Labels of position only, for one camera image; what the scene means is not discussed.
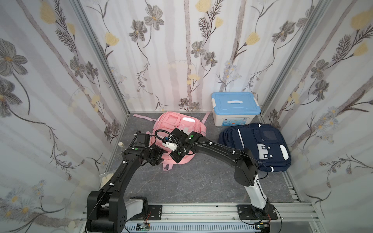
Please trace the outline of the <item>pink backpack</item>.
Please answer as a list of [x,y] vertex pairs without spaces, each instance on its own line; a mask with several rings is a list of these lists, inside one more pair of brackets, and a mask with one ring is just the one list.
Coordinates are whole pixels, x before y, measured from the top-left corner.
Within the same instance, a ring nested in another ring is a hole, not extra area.
[[[154,121],[155,124],[153,126],[153,131],[147,132],[147,134],[154,134],[156,130],[165,130],[171,132],[174,128],[182,130],[187,135],[191,132],[197,132],[202,134],[203,136],[206,135],[207,127],[205,126],[205,122],[208,119],[210,113],[206,113],[202,120],[199,120],[195,117],[184,115],[177,112],[166,112],[162,114],[158,119],[150,118],[147,116],[142,116],[138,114],[134,114],[134,117],[146,119],[148,121]],[[170,153],[171,150],[165,147],[161,140],[157,139],[156,137],[152,137],[150,139],[150,143],[155,143],[158,147],[164,149],[166,153],[162,154],[162,168],[164,171],[169,171],[172,169],[174,165],[177,163],[171,158]]]

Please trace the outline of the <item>navy blue backpack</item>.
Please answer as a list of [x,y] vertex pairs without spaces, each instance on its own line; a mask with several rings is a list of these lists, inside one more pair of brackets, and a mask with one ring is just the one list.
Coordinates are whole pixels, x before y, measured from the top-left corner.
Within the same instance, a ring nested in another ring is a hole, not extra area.
[[269,124],[228,127],[220,133],[218,142],[239,150],[248,148],[258,161],[259,169],[264,172],[286,171],[291,165],[291,155],[284,137]]

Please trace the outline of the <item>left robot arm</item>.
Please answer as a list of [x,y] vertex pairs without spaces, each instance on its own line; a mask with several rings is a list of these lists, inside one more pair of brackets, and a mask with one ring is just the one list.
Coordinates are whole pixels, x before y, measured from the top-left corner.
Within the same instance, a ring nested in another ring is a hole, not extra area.
[[126,222],[144,220],[149,214],[146,197],[125,200],[125,190],[135,172],[145,164],[152,166],[162,162],[164,150],[150,143],[152,135],[135,133],[130,145],[121,149],[122,161],[113,176],[98,191],[87,197],[85,231],[96,233],[121,233]]

